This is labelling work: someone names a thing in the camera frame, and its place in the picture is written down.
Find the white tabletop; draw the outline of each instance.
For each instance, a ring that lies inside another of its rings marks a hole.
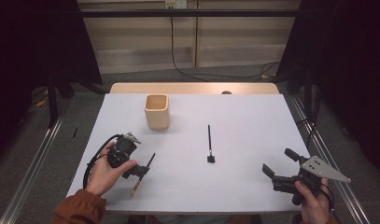
[[[138,177],[120,178],[104,198],[109,212],[141,214],[221,214],[299,211],[291,194],[273,190],[262,170],[298,174],[299,164],[285,154],[289,147],[309,153],[283,95],[170,94],[171,124],[152,131],[144,113],[146,94],[107,94],[67,195],[82,188],[86,164],[106,139],[132,132],[141,145],[131,159],[148,174],[131,196]],[[208,163],[207,125],[213,155]]]

